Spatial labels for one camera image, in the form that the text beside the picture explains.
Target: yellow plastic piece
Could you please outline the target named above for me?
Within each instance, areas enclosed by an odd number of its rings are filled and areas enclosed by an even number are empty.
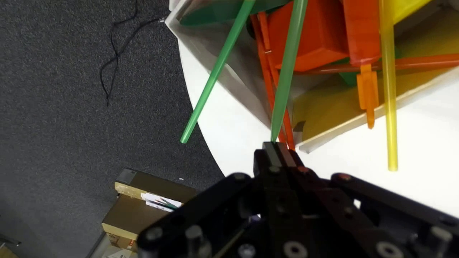
[[[458,54],[459,12],[442,9],[432,15],[419,26],[403,34],[397,39],[397,49],[403,58],[437,57]],[[429,84],[449,69],[435,71],[402,71],[397,72],[397,98],[402,105],[407,105],[417,98],[425,97],[436,88]],[[376,110],[376,118],[383,115],[383,82],[379,78],[379,100],[382,105]],[[349,132],[360,124],[361,110],[357,102],[357,88],[349,88],[337,75],[317,84],[304,95],[294,101],[291,112],[293,128],[301,131],[301,150],[314,151],[327,141]]]
[[[387,164],[389,171],[399,170],[399,147],[397,147],[397,107],[396,107],[396,55],[393,24],[390,21],[393,12],[393,0],[380,0],[380,34],[383,54],[383,88],[384,88],[384,111],[386,111],[386,134],[387,134]]]
[[[372,71],[372,65],[360,67],[357,88],[360,110],[367,112],[367,127],[372,130],[374,127],[374,110],[379,107],[377,77]]]
[[[407,16],[426,6],[430,0],[393,0],[393,25],[397,25]]]

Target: white table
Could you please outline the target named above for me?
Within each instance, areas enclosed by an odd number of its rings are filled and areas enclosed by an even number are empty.
[[[195,105],[208,72],[181,44],[179,52]],[[443,75],[439,85],[432,95],[397,112],[399,173],[386,171],[384,120],[377,120],[373,131],[361,127],[313,154],[300,153],[301,160],[321,178],[347,173],[459,217],[459,69]],[[219,85],[199,118],[199,128],[225,175],[251,175],[254,151],[270,140],[268,128]]]

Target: red plastic piece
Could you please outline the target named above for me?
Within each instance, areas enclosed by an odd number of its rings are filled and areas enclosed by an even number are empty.
[[[267,91],[270,111],[274,110],[275,88],[278,85],[278,71],[273,68],[271,44],[268,39],[268,22],[264,12],[251,18],[254,35],[257,39],[258,59],[261,65],[262,79]],[[285,111],[283,131],[278,135],[280,143],[285,143],[290,150],[295,150],[288,111]]]
[[[268,21],[273,61],[281,68],[293,3]],[[310,0],[301,34],[295,72],[306,72],[349,58],[343,6],[337,0]]]
[[[379,0],[343,0],[350,64],[376,64],[380,57]]]

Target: green straw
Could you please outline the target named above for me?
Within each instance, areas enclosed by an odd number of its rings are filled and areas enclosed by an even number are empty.
[[[275,102],[274,102],[274,111],[271,118],[271,143],[277,141],[277,137],[283,130],[283,120],[284,120],[284,114],[285,114],[287,102],[290,97],[291,79],[293,79],[293,72],[297,61],[306,11],[307,11],[307,0],[293,2],[293,14],[290,19],[283,68],[278,79],[278,88],[275,92]]]
[[[250,12],[252,11],[255,2],[257,0],[244,0],[242,2],[240,14],[234,21],[234,25],[232,25],[232,28],[230,31],[230,35],[228,35],[228,38],[225,41],[225,45],[224,45],[222,51],[218,55],[218,59],[217,59],[217,62],[215,62],[215,65],[212,68],[209,79],[207,81],[207,84],[204,87],[204,91],[201,94],[201,97],[199,97],[199,101],[198,101],[198,104],[195,107],[195,111],[192,112],[192,115],[191,115],[191,118],[189,118],[189,121],[186,124],[186,128],[185,128],[185,131],[182,134],[182,138],[181,138],[181,144],[186,144],[189,141],[189,137],[191,137],[192,131],[197,127],[198,118],[199,118],[199,115],[201,115],[201,112],[202,112],[202,110],[205,107],[205,102],[207,102],[207,100],[209,98],[209,95],[212,92],[212,89],[215,87],[215,82],[218,81],[218,77],[219,77],[222,68],[225,67],[227,59],[228,59],[228,57],[230,57],[230,54],[231,54],[238,36],[241,35],[242,28],[245,28],[247,19],[248,19]]]
[[[212,24],[222,24],[234,21],[242,6],[244,0],[212,0],[202,8],[186,14],[181,19],[182,26],[205,26]],[[290,3],[290,0],[257,0],[251,15],[257,15],[260,12],[274,11],[284,5]]]

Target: yellow stick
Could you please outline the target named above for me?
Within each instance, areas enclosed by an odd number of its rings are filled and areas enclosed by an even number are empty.
[[[383,87],[389,171],[399,170],[393,0],[380,0]]]

